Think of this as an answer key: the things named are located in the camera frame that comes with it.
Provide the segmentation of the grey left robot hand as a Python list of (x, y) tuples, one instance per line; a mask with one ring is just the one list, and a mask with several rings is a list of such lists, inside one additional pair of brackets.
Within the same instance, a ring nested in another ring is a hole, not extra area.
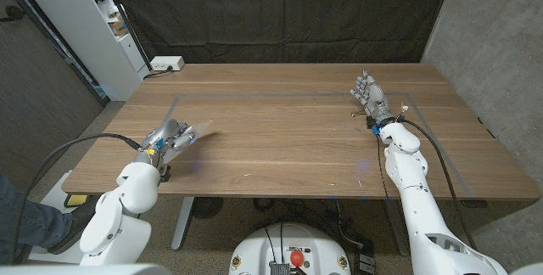
[(170, 119), (157, 126), (144, 138), (133, 162), (141, 162), (162, 169), (196, 139), (197, 132), (194, 127)]

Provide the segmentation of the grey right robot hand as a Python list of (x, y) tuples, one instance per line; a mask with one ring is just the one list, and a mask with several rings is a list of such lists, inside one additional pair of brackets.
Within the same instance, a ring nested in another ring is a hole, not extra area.
[(368, 129), (379, 129), (395, 121), (383, 89), (367, 70), (357, 77), (356, 88), (350, 90), (350, 94), (361, 103)]

